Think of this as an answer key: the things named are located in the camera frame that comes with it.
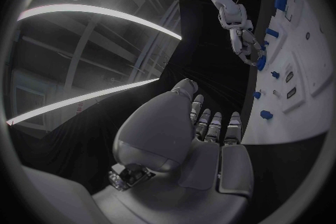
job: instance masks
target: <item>light strip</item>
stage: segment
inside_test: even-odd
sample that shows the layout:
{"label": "light strip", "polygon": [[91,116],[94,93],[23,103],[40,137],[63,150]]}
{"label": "light strip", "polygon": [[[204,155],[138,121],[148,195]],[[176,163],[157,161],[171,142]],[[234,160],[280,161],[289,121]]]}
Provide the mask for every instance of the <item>light strip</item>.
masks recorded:
{"label": "light strip", "polygon": [[55,104],[43,106],[42,108],[38,108],[38,109],[35,109],[33,111],[24,113],[20,116],[17,116],[15,118],[12,118],[12,119],[6,121],[6,122],[9,125],[14,125],[14,124],[19,123],[23,120],[30,119],[34,116],[37,116],[37,115],[40,115],[40,114],[43,114],[43,113],[46,113],[46,112],[49,112],[49,111],[52,111],[52,110],[55,110],[55,109],[58,109],[58,108],[62,108],[62,107],[67,106],[67,105],[72,105],[72,104],[75,104],[77,102],[81,102],[81,101],[85,101],[85,100],[88,100],[88,99],[96,98],[96,97],[106,95],[106,94],[112,94],[113,92],[123,91],[123,90],[127,90],[129,88],[135,88],[135,87],[138,87],[138,86],[142,86],[142,85],[151,83],[151,82],[156,81],[156,80],[158,80],[158,78],[155,78],[154,80],[146,80],[146,81],[142,81],[142,82],[131,83],[131,84],[124,85],[124,86],[109,88],[107,90],[96,91],[96,92],[92,92],[90,94],[85,94],[85,95],[78,96],[78,97],[75,97],[75,98],[71,98],[71,99],[68,99],[68,100],[64,100],[64,101],[61,101],[61,102],[56,102]]}
{"label": "light strip", "polygon": [[182,39],[180,35],[177,35],[176,33],[169,31],[159,25],[153,24],[152,22],[143,20],[142,18],[138,18],[138,17],[132,16],[130,14],[126,14],[120,11],[110,10],[108,8],[87,6],[84,4],[51,4],[50,6],[35,7],[30,10],[23,11],[23,13],[20,14],[17,20],[20,21],[20,20],[23,20],[24,18],[36,16],[39,14],[45,14],[45,13],[50,13],[50,12],[61,12],[61,11],[90,12],[90,13],[108,15],[108,16],[113,16],[113,17],[118,17],[118,18],[124,18],[125,20],[137,22],[138,24],[146,25],[150,28],[164,32],[179,40]]}

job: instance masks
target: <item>humanoid robot hand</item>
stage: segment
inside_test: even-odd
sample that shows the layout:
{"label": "humanoid robot hand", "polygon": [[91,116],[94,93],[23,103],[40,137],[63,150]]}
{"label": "humanoid robot hand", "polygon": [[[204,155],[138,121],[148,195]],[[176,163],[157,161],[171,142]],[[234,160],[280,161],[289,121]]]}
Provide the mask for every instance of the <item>humanoid robot hand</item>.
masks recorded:
{"label": "humanoid robot hand", "polygon": [[190,119],[195,125],[195,136],[201,141],[207,142],[219,142],[221,133],[221,121],[222,114],[217,112],[210,122],[211,111],[210,109],[205,109],[201,114],[199,120],[198,115],[202,108],[204,101],[203,95],[197,95],[192,103],[192,111],[190,113]]}

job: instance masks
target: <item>led light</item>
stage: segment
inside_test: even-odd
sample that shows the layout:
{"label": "led light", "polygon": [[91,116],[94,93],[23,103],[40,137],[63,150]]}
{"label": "led light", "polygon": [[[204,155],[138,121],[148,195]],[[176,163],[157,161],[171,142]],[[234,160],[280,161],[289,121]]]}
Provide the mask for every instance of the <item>led light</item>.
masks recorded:
{"label": "led light", "polygon": [[108,8],[87,6],[84,4],[51,4],[50,6],[35,7],[30,10],[23,11],[23,13],[20,14],[17,20],[20,21],[20,20],[23,20],[24,18],[36,16],[39,14],[45,14],[45,13],[50,13],[50,12],[61,12],[61,11],[63,12],[64,11],[90,12],[90,13],[108,15],[108,16],[113,16],[113,17],[118,17],[118,18],[124,18],[125,20],[137,22],[138,24],[146,25],[150,28],[164,32],[179,40],[182,39],[180,35],[177,35],[174,32],[169,31],[159,25],[153,24],[152,22],[143,20],[142,18],[138,18],[138,17],[132,16],[130,14],[126,14],[120,11],[110,10]]}
{"label": "led light", "polygon": [[35,109],[33,111],[24,113],[20,116],[17,116],[15,118],[12,118],[12,119],[6,121],[6,122],[9,125],[14,125],[14,124],[19,123],[23,120],[30,119],[34,116],[37,116],[37,115],[40,115],[40,114],[43,114],[43,113],[46,113],[46,112],[49,112],[49,111],[52,111],[52,110],[55,110],[55,109],[58,109],[58,108],[62,108],[62,107],[67,106],[67,105],[72,105],[72,104],[75,104],[77,102],[85,101],[85,100],[88,100],[88,99],[91,99],[91,98],[96,98],[98,96],[102,96],[102,95],[106,95],[106,94],[112,94],[113,92],[123,91],[123,90],[127,90],[129,88],[135,88],[135,87],[138,87],[138,86],[142,86],[142,85],[151,83],[151,82],[156,81],[156,80],[158,80],[158,78],[155,78],[154,80],[146,80],[146,81],[142,81],[142,82],[131,83],[131,84],[124,85],[124,86],[108,88],[107,90],[96,91],[96,92],[92,92],[90,94],[85,94],[85,95],[78,96],[78,97],[75,97],[75,98],[71,98],[71,99],[68,99],[68,100],[64,100],[64,101],[61,101],[61,102],[56,102],[55,104],[43,106],[42,108],[38,108],[38,109]]}

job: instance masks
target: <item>curved light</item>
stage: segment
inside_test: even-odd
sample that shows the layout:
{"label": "curved light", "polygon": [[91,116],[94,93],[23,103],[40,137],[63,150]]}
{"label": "curved light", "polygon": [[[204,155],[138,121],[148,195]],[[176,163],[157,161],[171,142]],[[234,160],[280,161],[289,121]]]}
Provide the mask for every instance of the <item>curved light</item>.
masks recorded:
{"label": "curved light", "polygon": [[84,4],[51,4],[49,6],[35,7],[30,10],[23,11],[23,13],[20,14],[17,20],[20,21],[20,20],[23,20],[24,18],[28,18],[28,17],[35,16],[35,15],[50,13],[50,12],[60,12],[60,11],[89,12],[89,13],[96,13],[96,14],[123,18],[125,20],[137,22],[138,24],[146,25],[150,28],[164,32],[179,40],[182,39],[180,35],[177,35],[176,33],[169,31],[159,25],[153,24],[152,22],[143,20],[142,18],[138,18],[138,17],[132,16],[130,14],[126,14],[120,11],[110,10],[108,8],[87,6]]}
{"label": "curved light", "polygon": [[107,90],[96,91],[96,92],[92,92],[90,94],[85,94],[85,95],[78,96],[78,97],[75,97],[75,98],[71,98],[71,99],[68,99],[68,100],[64,100],[64,101],[61,101],[61,102],[56,102],[55,104],[43,106],[42,108],[38,108],[38,109],[35,109],[33,111],[24,113],[20,116],[17,116],[15,118],[12,118],[12,119],[6,121],[6,122],[9,125],[14,125],[14,124],[19,123],[23,120],[30,119],[34,116],[38,116],[40,114],[43,114],[43,113],[46,113],[46,112],[49,112],[49,111],[52,111],[52,110],[55,110],[55,109],[58,109],[58,108],[62,108],[62,107],[67,106],[67,105],[72,105],[72,104],[75,104],[77,102],[85,101],[85,100],[88,100],[88,99],[91,99],[91,98],[96,98],[96,97],[106,95],[106,94],[112,94],[113,92],[123,91],[123,90],[127,90],[129,88],[135,88],[135,87],[138,87],[138,86],[142,86],[142,85],[151,83],[151,82],[156,81],[156,80],[158,80],[158,78],[155,78],[153,80],[146,80],[146,81],[142,81],[142,82],[137,82],[137,83],[131,83],[131,84],[124,85],[124,86],[108,88]]}

